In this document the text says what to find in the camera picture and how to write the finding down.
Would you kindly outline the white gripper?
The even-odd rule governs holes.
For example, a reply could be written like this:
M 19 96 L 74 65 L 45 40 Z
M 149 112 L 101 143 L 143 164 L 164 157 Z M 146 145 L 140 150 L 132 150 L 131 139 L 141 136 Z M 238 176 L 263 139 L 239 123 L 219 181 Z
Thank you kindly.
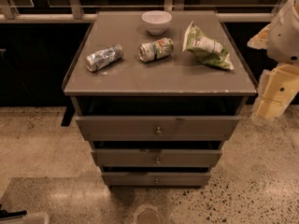
M 299 0 L 288 0 L 247 46 L 267 49 L 279 62 L 272 71 L 263 70 L 251 114 L 252 121 L 273 121 L 280 117 L 299 92 Z

